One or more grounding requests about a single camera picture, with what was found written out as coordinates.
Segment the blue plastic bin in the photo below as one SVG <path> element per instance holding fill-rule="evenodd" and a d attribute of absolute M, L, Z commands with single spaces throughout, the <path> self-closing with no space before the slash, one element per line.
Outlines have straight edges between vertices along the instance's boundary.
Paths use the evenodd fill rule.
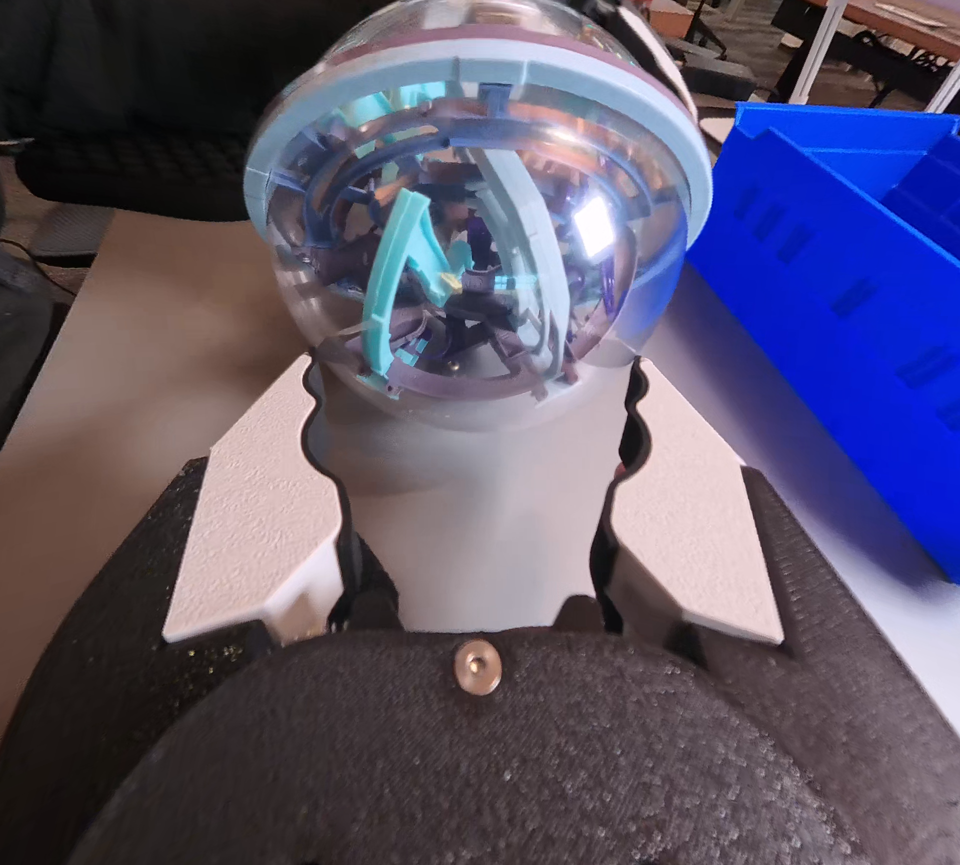
<path fill-rule="evenodd" d="M 740 103 L 688 260 L 959 577 L 958 115 Z"/>

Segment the clear plastic maze ball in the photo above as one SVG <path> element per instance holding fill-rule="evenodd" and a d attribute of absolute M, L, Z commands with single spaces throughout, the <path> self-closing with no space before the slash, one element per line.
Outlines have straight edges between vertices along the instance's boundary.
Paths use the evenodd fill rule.
<path fill-rule="evenodd" d="M 310 346 L 386 414 L 564 415 L 630 365 L 714 197 L 682 105 L 555 0 L 401 0 L 268 107 L 246 210 Z"/>

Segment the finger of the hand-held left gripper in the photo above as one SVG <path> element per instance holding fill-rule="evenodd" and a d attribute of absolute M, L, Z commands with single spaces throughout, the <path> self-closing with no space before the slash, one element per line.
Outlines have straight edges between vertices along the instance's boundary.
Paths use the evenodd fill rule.
<path fill-rule="evenodd" d="M 604 50 L 618 66 L 643 72 L 673 95 L 695 123 L 695 103 L 680 67 L 643 13 L 625 0 L 601 0 Z"/>

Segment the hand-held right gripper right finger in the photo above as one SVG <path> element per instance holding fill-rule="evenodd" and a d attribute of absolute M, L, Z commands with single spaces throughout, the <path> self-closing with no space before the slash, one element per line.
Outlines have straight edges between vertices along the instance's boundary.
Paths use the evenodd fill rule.
<path fill-rule="evenodd" d="M 745 463 L 648 359 L 635 362 L 626 408 L 623 470 L 601 519 L 604 593 L 623 627 L 655 644 L 685 626 L 782 643 Z"/>

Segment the white stand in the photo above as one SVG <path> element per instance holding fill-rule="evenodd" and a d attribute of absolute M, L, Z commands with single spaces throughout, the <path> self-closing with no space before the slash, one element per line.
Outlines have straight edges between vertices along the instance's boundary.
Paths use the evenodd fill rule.
<path fill-rule="evenodd" d="M 840 21 L 850 0 L 826 0 L 822 17 L 809 40 L 801 43 L 799 51 L 805 50 L 800 64 L 791 62 L 777 82 L 771 101 L 791 105 L 809 103 L 810 92 L 830 51 Z"/>

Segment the black mesh pad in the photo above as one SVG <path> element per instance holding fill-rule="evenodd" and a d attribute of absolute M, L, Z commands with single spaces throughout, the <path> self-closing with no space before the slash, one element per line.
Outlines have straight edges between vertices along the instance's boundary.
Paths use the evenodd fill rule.
<path fill-rule="evenodd" d="M 248 219 L 248 141 L 234 134 L 141 128 L 33 139 L 14 160 L 37 198 L 198 222 Z"/>

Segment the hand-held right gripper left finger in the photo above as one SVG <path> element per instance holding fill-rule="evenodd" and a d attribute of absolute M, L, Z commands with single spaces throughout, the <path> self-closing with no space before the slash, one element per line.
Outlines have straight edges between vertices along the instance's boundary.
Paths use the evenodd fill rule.
<path fill-rule="evenodd" d="M 347 506 L 308 459 L 319 409 L 297 357 L 211 447 L 162 629 L 197 641 L 260 622 L 279 644 L 316 638 L 344 595 Z"/>

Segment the person's left forearm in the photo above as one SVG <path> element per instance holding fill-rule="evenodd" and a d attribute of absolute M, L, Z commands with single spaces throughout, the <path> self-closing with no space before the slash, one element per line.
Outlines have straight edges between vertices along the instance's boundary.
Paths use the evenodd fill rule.
<path fill-rule="evenodd" d="M 1 0 L 2 139 L 157 128 L 248 136 L 397 0 Z"/>

